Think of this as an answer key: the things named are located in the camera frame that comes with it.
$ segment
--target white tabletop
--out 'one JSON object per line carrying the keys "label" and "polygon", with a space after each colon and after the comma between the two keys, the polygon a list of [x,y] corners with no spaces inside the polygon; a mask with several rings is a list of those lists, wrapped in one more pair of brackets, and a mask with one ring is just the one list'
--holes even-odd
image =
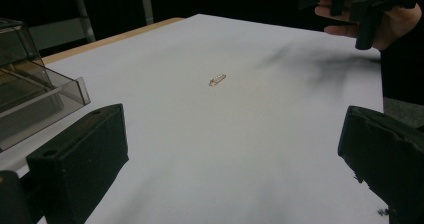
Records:
{"label": "white tabletop", "polygon": [[347,107],[383,109],[379,53],[354,45],[196,15],[55,62],[92,103],[1,153],[0,168],[122,103],[130,160],[87,223],[387,224],[337,155]]}

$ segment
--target human hand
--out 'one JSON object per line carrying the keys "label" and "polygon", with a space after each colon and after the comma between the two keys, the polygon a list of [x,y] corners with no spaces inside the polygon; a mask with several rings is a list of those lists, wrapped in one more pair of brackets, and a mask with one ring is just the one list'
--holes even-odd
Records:
{"label": "human hand", "polygon": [[[350,15],[350,3],[351,0],[348,0],[342,15],[331,16],[331,0],[320,0],[318,6],[315,8],[315,14],[338,21],[348,22]],[[418,5],[415,5],[412,9],[395,6],[390,11],[386,11],[381,19],[380,26],[375,33],[372,46],[378,50],[386,49],[398,38],[406,35],[414,29],[420,20],[421,15],[422,11]],[[356,38],[358,36],[359,23],[350,24],[351,25],[327,26],[324,28],[324,32],[336,36]]]}

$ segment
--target clear plastic box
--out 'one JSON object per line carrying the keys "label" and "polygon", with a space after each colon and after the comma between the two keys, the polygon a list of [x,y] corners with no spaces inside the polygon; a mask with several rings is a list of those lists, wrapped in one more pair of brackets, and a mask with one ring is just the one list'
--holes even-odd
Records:
{"label": "clear plastic box", "polygon": [[0,152],[89,103],[82,78],[46,68],[27,26],[0,18]]}

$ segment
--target copper paper clip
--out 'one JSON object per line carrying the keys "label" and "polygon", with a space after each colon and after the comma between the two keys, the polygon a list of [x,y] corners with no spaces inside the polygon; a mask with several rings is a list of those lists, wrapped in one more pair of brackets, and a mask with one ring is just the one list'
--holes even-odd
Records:
{"label": "copper paper clip", "polygon": [[210,82],[209,82],[209,86],[215,86],[218,85],[218,83],[222,80],[224,80],[224,78],[227,77],[225,74],[221,74],[218,75],[216,77],[214,77]]}

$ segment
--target person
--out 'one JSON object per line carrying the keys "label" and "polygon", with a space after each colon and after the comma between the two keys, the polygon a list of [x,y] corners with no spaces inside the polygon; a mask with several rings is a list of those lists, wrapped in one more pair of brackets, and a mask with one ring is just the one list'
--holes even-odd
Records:
{"label": "person", "polygon": [[[414,8],[393,7],[386,11],[375,33],[373,48],[381,54],[383,96],[424,105],[424,20],[423,5]],[[349,3],[342,15],[331,16],[331,0],[320,0],[315,14],[338,21],[349,20]],[[327,26],[324,32],[357,37],[358,25]]]}

